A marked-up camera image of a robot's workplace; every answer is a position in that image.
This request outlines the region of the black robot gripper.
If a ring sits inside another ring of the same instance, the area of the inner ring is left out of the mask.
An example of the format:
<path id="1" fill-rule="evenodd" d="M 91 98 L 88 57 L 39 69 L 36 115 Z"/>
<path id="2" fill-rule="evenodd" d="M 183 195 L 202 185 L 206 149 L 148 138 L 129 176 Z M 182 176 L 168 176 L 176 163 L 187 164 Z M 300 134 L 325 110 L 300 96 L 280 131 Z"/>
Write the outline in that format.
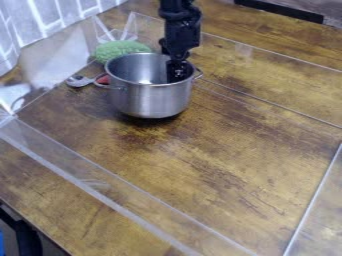
<path id="1" fill-rule="evenodd" d="M 175 83 L 187 78 L 188 64 L 184 60 L 190 50 L 200 45 L 202 11 L 194 0 L 159 0 L 159 4 L 158 13 L 164 20 L 164 36 L 159 43 L 170 57 L 167 81 Z"/>

